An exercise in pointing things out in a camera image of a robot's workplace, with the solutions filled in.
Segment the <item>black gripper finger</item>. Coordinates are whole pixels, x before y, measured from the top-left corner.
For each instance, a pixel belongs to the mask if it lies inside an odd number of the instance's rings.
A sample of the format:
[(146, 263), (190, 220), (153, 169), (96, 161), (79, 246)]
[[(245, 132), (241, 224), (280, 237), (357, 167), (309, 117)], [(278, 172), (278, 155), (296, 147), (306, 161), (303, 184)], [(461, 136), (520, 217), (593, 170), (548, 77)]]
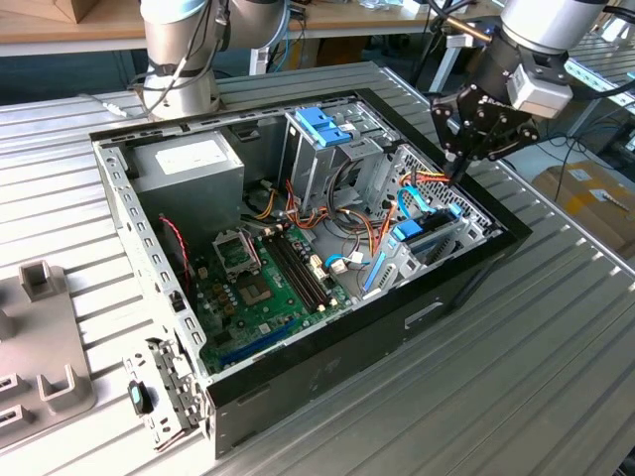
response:
[(510, 127), (508, 124), (494, 123), (489, 126), (475, 126), (465, 131), (467, 153), (460, 166), (460, 176), (467, 169), (482, 161), (496, 162), (527, 146), (535, 144), (539, 139), (537, 129), (529, 124)]
[(431, 114), (437, 136), (445, 153), (444, 174), (448, 184), (461, 180), (467, 163), (467, 142), (463, 125), (454, 131), (450, 120), (458, 112), (456, 96), (434, 96), (431, 100)]

